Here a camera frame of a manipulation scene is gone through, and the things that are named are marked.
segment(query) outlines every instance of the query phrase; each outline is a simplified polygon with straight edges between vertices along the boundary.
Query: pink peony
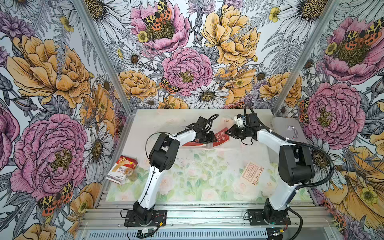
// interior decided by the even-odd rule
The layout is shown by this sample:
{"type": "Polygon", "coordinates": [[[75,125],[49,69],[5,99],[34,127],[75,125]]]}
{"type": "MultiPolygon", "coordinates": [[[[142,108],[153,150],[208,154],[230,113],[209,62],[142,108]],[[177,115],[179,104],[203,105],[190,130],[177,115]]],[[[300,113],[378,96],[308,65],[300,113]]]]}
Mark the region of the pink peony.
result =
{"type": "Polygon", "coordinates": [[[176,50],[164,59],[164,77],[172,86],[181,89],[180,95],[189,96],[191,91],[212,81],[212,66],[209,58],[191,48],[176,50]]]}
{"type": "MultiPolygon", "coordinates": [[[[191,27],[189,18],[184,18],[183,14],[180,14],[180,9],[177,4],[175,7],[168,1],[167,4],[172,10],[170,24],[174,30],[172,30],[172,32],[169,32],[169,30],[168,32],[159,30],[157,35],[160,35],[160,37],[162,34],[164,35],[164,37],[160,39],[148,38],[148,40],[144,42],[147,55],[155,56],[165,52],[172,52],[179,47],[184,47],[188,42],[191,27]]],[[[131,28],[132,33],[137,35],[141,31],[146,31],[147,25],[143,19],[147,16],[155,15],[155,12],[157,12],[157,3],[154,7],[148,6],[147,8],[143,8],[140,6],[139,8],[132,8],[130,15],[131,25],[133,26],[133,28],[131,28]]]]}
{"type": "Polygon", "coordinates": [[[353,50],[345,48],[347,31],[362,32],[373,24],[347,17],[328,39],[328,47],[321,61],[324,73],[338,81],[361,84],[384,67],[384,34],[372,45],[358,45],[353,50]]]}
{"type": "Polygon", "coordinates": [[[305,134],[328,142],[331,149],[348,146],[364,126],[365,113],[360,101],[357,90],[346,83],[321,83],[310,97],[305,134]]]}
{"type": "Polygon", "coordinates": [[[12,153],[12,142],[20,133],[20,126],[12,113],[0,106],[0,171],[7,165],[12,153]]]}
{"type": "Polygon", "coordinates": [[[31,194],[37,200],[58,193],[72,181],[77,187],[83,180],[84,128],[65,114],[28,126],[15,144],[15,163],[11,189],[31,194]]]}

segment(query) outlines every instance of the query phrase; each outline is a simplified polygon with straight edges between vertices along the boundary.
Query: red envelope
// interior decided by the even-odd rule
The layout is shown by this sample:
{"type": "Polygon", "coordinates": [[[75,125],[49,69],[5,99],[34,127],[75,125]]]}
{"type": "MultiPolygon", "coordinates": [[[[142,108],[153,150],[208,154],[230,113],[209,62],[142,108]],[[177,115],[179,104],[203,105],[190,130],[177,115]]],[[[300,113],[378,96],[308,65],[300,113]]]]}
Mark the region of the red envelope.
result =
{"type": "Polygon", "coordinates": [[[225,134],[227,130],[228,130],[228,127],[225,127],[223,130],[215,134],[217,142],[214,142],[214,147],[220,144],[223,144],[229,140],[229,136],[225,134]]]}

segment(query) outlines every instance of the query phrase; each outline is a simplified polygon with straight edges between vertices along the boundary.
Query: purple flower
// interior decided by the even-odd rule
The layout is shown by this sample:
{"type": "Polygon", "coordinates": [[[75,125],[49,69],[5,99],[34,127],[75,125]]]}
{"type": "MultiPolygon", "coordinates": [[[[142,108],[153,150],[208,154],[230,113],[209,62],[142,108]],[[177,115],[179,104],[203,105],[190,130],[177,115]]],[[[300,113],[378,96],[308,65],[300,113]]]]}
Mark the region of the purple flower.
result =
{"type": "Polygon", "coordinates": [[[19,135],[20,126],[12,113],[0,106],[0,171],[6,166],[12,153],[12,142],[19,135]]]}
{"type": "Polygon", "coordinates": [[[331,149],[348,146],[364,127],[365,113],[360,101],[356,88],[346,83],[321,83],[310,97],[305,134],[328,142],[331,149]]]}
{"type": "Polygon", "coordinates": [[[58,193],[70,181],[77,187],[85,176],[83,164],[87,133],[65,114],[28,126],[15,144],[17,169],[11,189],[31,194],[37,200],[58,193]]]}
{"type": "Polygon", "coordinates": [[[244,6],[244,0],[225,0],[224,4],[227,4],[229,7],[234,6],[235,8],[240,9],[244,6]]]}
{"type": "Polygon", "coordinates": [[[347,239],[349,240],[370,240],[369,233],[367,233],[361,226],[360,223],[349,217],[347,215],[344,216],[346,221],[346,232],[347,239]]]}
{"type": "Polygon", "coordinates": [[[189,0],[187,2],[189,8],[188,13],[189,15],[193,13],[203,12],[206,15],[210,14],[211,12],[215,11],[215,1],[214,0],[189,0]]]}
{"type": "Polygon", "coordinates": [[[184,47],[189,38],[189,30],[191,23],[189,18],[184,18],[180,14],[179,6],[174,7],[167,2],[171,9],[171,19],[162,24],[161,29],[155,31],[151,27],[147,27],[143,19],[147,16],[155,15],[157,12],[157,3],[155,7],[148,6],[143,8],[132,8],[131,10],[131,31],[138,36],[140,42],[146,47],[146,51],[142,53],[149,57],[160,55],[166,52],[173,52],[177,48],[184,47]]]}
{"type": "Polygon", "coordinates": [[[191,48],[177,49],[162,65],[164,77],[172,86],[179,87],[179,94],[183,96],[191,95],[191,91],[212,81],[211,61],[191,48]]]}
{"type": "Polygon", "coordinates": [[[0,67],[6,68],[7,67],[7,57],[9,54],[6,50],[4,50],[4,47],[0,47],[0,67]]]}
{"type": "Polygon", "coordinates": [[[30,27],[29,23],[18,19],[17,16],[12,17],[9,12],[0,12],[0,31],[7,34],[10,38],[21,38],[22,35],[27,37],[35,35],[35,30],[30,27]]]}

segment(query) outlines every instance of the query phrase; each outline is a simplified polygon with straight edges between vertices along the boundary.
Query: table surface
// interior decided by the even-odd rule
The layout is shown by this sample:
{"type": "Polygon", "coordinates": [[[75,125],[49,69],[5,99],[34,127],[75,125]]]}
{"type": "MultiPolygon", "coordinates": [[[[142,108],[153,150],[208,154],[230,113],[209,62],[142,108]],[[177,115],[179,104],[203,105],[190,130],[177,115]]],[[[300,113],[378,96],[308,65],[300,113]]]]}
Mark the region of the table surface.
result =
{"type": "MultiPolygon", "coordinates": [[[[148,177],[149,160],[145,142],[155,132],[176,133],[197,121],[199,116],[219,117],[213,121],[212,131],[219,132],[233,125],[233,117],[243,114],[242,109],[139,109],[133,121],[122,155],[137,159],[138,178],[123,185],[111,183],[107,201],[136,201],[148,177]]],[[[273,117],[269,109],[255,109],[260,120],[271,127],[273,117]]],[[[147,151],[157,140],[155,134],[148,140],[147,151]]],[[[266,145],[255,142],[246,146],[231,138],[217,147],[212,144],[198,147],[181,147],[177,158],[162,180],[157,203],[263,203],[274,191],[279,180],[278,165],[271,163],[266,145]],[[263,167],[259,183],[255,186],[242,172],[249,162],[263,167]]],[[[301,189],[293,201],[309,201],[306,189],[301,189]]]]}

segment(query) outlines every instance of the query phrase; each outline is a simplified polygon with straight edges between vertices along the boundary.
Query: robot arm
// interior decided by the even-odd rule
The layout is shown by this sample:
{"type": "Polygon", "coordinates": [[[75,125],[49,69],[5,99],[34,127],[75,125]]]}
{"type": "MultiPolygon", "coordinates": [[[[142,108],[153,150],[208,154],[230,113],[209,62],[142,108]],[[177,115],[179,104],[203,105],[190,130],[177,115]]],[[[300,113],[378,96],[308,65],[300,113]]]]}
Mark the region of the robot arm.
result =
{"type": "Polygon", "coordinates": [[[147,225],[151,221],[162,177],[175,162],[180,146],[192,141],[202,143],[217,141],[214,133],[209,131],[212,121],[217,117],[218,114],[209,119],[199,117],[196,123],[192,123],[186,127],[186,130],[174,134],[174,136],[165,133],[160,134],[149,154],[151,166],[143,193],[133,205],[133,215],[136,217],[133,221],[139,221],[143,225],[147,225]]]}

